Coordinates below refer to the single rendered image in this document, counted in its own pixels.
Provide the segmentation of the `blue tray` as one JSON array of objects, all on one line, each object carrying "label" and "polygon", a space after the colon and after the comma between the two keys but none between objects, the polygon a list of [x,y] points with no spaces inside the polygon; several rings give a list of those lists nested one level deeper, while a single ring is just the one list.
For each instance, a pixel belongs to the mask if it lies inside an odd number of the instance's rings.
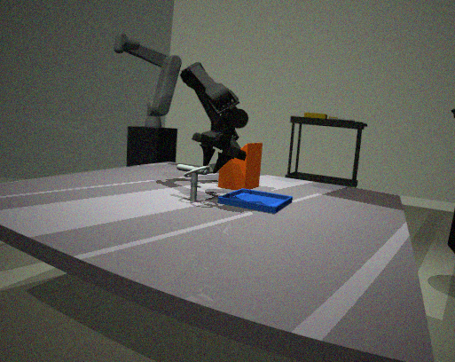
[{"label": "blue tray", "polygon": [[277,214],[281,209],[292,203],[292,200],[293,196],[242,188],[219,196],[217,203]]}]

